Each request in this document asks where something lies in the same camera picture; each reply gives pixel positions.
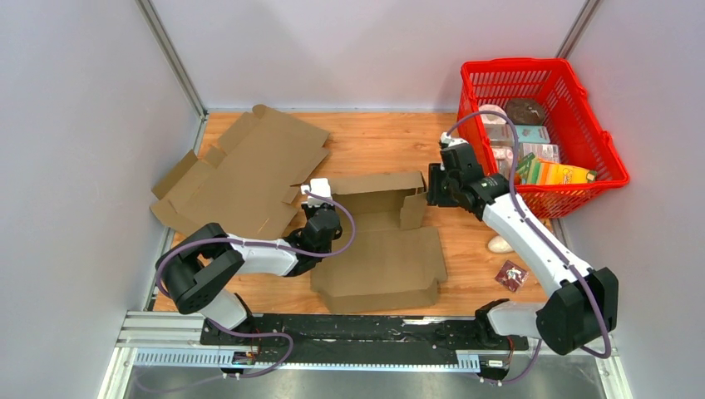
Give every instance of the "cardboard sheet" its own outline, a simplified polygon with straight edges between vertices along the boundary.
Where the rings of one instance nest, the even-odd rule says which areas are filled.
[[[329,179],[333,198],[355,219],[357,237],[344,253],[311,272],[312,290],[332,313],[431,306],[446,281],[441,240],[422,227],[426,186],[421,172]],[[350,225],[341,214],[345,245]]]
[[[164,225],[189,235],[204,224],[252,239],[277,239],[297,213],[298,189],[328,155],[329,133],[268,108],[244,113],[203,160],[186,154],[152,192]]]

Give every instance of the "white backdrop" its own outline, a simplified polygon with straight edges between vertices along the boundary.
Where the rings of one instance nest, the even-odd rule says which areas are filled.
[[[134,1],[0,2],[0,397],[96,397],[198,121]]]
[[[458,107],[463,62],[552,57],[584,0],[154,0],[208,108]]]
[[[636,398],[703,397],[705,3],[609,0],[570,61],[632,181],[566,220],[619,277],[615,337]]]

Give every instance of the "scratched black surface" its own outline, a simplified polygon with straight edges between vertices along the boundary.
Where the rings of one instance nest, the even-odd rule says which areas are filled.
[[[457,364],[457,349],[509,350],[507,341],[498,347],[483,347],[473,334],[473,320],[444,320],[428,324],[409,321],[423,317],[345,316],[266,313],[254,318],[260,332],[289,334],[294,348],[287,362],[342,364]],[[526,350],[525,338],[513,337],[516,350]],[[204,345],[258,345],[249,338],[236,338],[204,323],[200,342]],[[273,362],[286,351],[283,338],[261,342],[261,362]]]

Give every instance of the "flattened cardboard box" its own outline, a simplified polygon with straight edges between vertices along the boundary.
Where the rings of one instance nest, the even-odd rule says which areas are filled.
[[[332,313],[431,306],[446,263],[435,227],[422,227],[426,185],[421,172],[328,179],[333,198],[350,210],[357,237],[342,254],[311,272],[311,289]],[[343,236],[350,238],[341,214]]]
[[[166,226],[189,235],[210,222],[251,239],[278,239],[297,213],[298,187],[328,155],[329,133],[291,115],[255,106],[211,147],[193,151],[152,192],[150,208]]]

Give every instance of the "red plastic shopping basket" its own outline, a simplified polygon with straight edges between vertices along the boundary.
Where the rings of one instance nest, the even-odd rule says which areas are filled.
[[[517,186],[537,217],[566,216],[606,190],[629,182],[629,174],[612,146],[612,136],[599,127],[587,101],[588,93],[566,60],[506,58],[466,62],[461,75],[458,119],[478,111],[483,104],[504,107],[512,98],[533,98],[546,110],[544,126],[551,143],[560,148],[561,163],[597,171],[597,179],[591,184]],[[485,172],[497,173],[480,118],[464,123],[458,130],[472,144]]]

